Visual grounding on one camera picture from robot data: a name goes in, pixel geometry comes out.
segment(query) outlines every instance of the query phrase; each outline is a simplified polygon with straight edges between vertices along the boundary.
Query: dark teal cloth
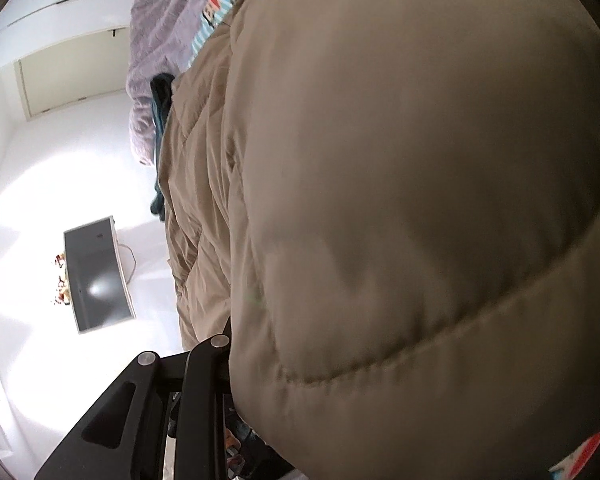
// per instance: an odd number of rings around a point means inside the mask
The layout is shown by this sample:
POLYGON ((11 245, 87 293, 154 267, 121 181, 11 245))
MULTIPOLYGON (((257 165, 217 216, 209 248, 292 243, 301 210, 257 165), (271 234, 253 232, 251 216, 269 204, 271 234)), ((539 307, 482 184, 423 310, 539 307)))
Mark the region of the dark teal cloth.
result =
MULTIPOLYGON (((160 145, 162 143, 162 137, 164 136, 164 127, 169 117, 169 111, 171 110, 171 83, 175 77, 171 74, 158 74, 151 80, 151 94, 152 94, 152 114, 154 116, 155 125, 155 171, 158 171, 158 164, 160 163, 160 145)), ((154 201, 151 202, 151 213, 160 217, 160 220, 164 222, 164 195, 160 190, 158 184, 158 178, 155 179, 155 192, 156 196, 154 201)))

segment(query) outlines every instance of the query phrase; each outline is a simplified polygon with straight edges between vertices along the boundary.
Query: metal bolt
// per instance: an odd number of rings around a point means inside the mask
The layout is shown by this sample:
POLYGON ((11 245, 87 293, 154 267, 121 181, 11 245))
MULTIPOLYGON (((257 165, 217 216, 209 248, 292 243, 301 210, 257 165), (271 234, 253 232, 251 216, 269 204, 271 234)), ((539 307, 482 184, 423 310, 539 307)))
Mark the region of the metal bolt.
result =
POLYGON ((224 334, 218 334, 211 338, 211 346, 215 348, 224 348, 229 344, 229 338, 224 334))
POLYGON ((234 478, 239 478, 239 474, 242 472, 244 468, 244 457, 241 455, 232 455, 232 459, 229 459, 227 463, 227 476, 230 480, 234 478))
POLYGON ((155 361, 155 354, 153 352, 142 352, 138 356, 138 363, 141 366, 148 366, 155 361))

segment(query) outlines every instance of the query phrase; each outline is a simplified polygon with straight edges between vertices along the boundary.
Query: white ceiling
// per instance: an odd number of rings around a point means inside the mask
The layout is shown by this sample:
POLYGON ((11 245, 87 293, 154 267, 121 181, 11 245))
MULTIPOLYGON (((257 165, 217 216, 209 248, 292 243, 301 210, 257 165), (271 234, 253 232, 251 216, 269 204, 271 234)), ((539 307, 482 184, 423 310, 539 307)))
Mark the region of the white ceiling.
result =
POLYGON ((29 117, 125 88, 128 28, 65 41, 20 61, 23 104, 29 117))

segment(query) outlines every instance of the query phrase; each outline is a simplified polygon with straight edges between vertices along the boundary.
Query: striped fabric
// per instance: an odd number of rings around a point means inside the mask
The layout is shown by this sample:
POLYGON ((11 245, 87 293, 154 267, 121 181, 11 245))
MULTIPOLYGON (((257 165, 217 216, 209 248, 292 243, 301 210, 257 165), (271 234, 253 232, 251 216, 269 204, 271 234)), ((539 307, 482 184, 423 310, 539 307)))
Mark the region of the striped fabric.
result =
POLYGON ((192 51, 193 55, 189 61, 189 67, 193 64, 193 60, 200 52, 200 49, 208 40, 209 36, 213 33, 214 29, 222 23, 224 16, 234 6, 237 0, 207 0, 205 9, 202 11, 200 20, 202 26, 200 30, 193 38, 192 51))

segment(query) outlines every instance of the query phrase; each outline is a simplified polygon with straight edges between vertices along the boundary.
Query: beige puffer jacket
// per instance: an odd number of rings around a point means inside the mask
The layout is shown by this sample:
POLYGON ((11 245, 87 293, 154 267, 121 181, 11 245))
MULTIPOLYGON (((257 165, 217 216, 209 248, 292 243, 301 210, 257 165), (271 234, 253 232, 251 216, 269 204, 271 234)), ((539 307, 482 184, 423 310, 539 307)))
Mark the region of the beige puffer jacket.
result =
POLYGON ((506 480, 600 429, 600 32, 578 0, 243 0, 160 182, 185 345, 312 480, 506 480))

